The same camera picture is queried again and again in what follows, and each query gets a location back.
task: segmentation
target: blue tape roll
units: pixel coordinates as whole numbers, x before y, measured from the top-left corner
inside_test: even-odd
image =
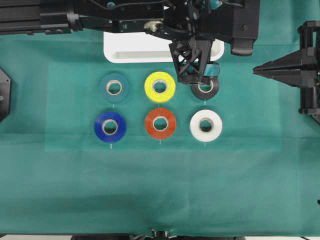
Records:
[[[108,89],[112,84],[119,84],[120,92],[116,94],[112,94],[111,92],[109,92]],[[102,81],[100,82],[99,90],[103,98],[108,102],[119,103],[128,96],[129,83],[125,76],[117,73],[112,73],[102,79]]]
[[[116,123],[116,131],[112,134],[108,134],[105,131],[105,125],[107,122],[114,121]],[[126,134],[127,125],[125,119],[118,113],[113,111],[107,111],[102,113],[94,123],[94,131],[96,136],[105,143],[116,143],[120,141]]]
[[[219,64],[207,64],[204,70],[203,76],[206,77],[218,77],[220,74]]]

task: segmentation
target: white plastic tray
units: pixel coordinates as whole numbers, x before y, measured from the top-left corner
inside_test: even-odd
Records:
[[[169,49],[171,41],[154,37],[144,32],[104,33],[103,51],[112,63],[163,63],[172,62]],[[223,41],[216,40],[211,50],[211,61],[216,61],[225,52]]]

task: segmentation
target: tape roll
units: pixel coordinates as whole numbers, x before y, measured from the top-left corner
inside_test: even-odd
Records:
[[[210,89],[208,91],[201,89],[200,84],[193,84],[191,86],[193,95],[200,100],[212,99],[219,92],[219,88],[220,88],[220,82],[216,77],[211,77]]]
[[[156,83],[164,83],[165,91],[164,92],[156,92],[155,84]],[[147,97],[158,104],[168,102],[174,95],[176,91],[176,83],[174,78],[163,71],[157,71],[152,73],[145,80],[144,90]]]
[[[157,119],[165,120],[166,127],[164,129],[158,130],[155,127],[155,122]],[[145,118],[145,129],[154,139],[167,139],[174,134],[176,128],[177,121],[175,115],[165,108],[157,108],[151,111]]]
[[[200,127],[202,121],[208,121],[211,124],[209,131],[203,131]],[[190,121],[190,131],[192,136],[200,142],[212,142],[216,140],[223,129],[223,123],[218,114],[211,110],[201,110],[193,115]]]
[[[220,74],[220,65],[219,64],[208,63],[205,66],[203,76],[217,77],[217,76],[219,76],[219,74]]]
[[[112,84],[118,84],[120,90],[117,93],[112,93]],[[118,73],[106,75],[99,85],[100,93],[105,100],[110,103],[119,103],[123,101],[129,94],[129,82],[127,78]]]
[[[115,131],[108,133],[105,127],[108,123],[115,124]],[[120,141],[126,134],[127,125],[125,119],[116,112],[108,111],[102,113],[94,123],[94,131],[96,136],[105,143],[116,143]]]

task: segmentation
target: bolt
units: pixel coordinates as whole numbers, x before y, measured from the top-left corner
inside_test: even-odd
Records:
[[[158,28],[156,25],[153,25],[150,27],[150,30],[151,30],[151,32],[155,33],[158,30]]]

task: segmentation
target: metal bracket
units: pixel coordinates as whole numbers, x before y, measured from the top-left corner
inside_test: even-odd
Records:
[[[11,79],[0,68],[0,122],[10,113]]]

